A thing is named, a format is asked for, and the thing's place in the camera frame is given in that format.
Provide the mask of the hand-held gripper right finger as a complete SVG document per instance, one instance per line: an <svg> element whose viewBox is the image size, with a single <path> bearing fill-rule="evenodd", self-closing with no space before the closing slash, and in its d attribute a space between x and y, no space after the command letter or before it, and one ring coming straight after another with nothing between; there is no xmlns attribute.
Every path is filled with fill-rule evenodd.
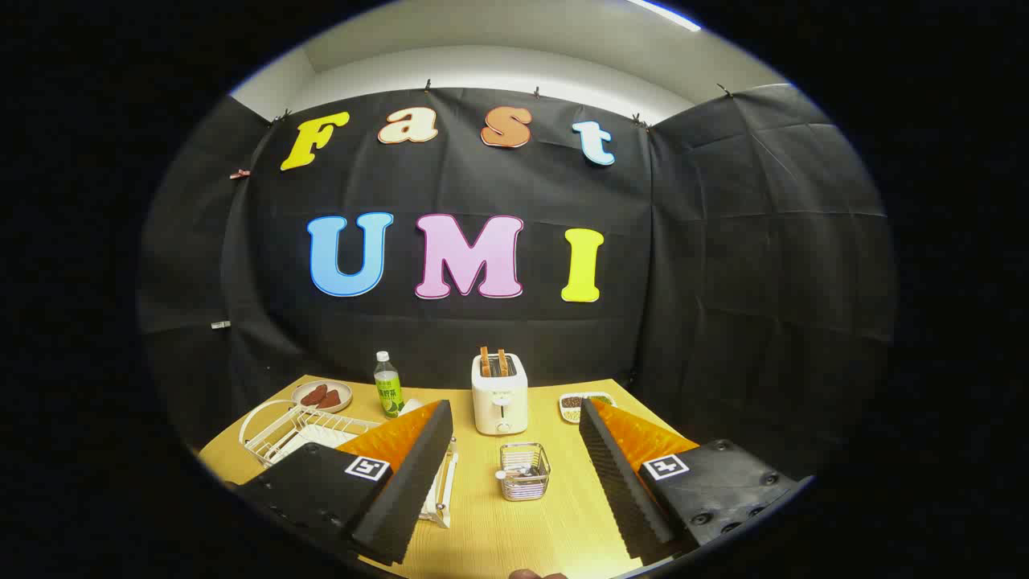
<svg viewBox="0 0 1029 579"><path fill-rule="evenodd" d="M582 400L578 432L630 556L698 556L749 534L807 490L743 446L691 442L646 419Z"/></svg>

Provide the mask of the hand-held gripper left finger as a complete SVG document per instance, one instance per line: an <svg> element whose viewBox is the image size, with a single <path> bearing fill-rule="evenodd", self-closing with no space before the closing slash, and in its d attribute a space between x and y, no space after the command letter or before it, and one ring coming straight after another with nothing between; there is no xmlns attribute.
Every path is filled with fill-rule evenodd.
<svg viewBox="0 0 1029 579"><path fill-rule="evenodd" d="M236 493L335 556L400 564L452 437L435 400L335 448L306 443Z"/></svg>

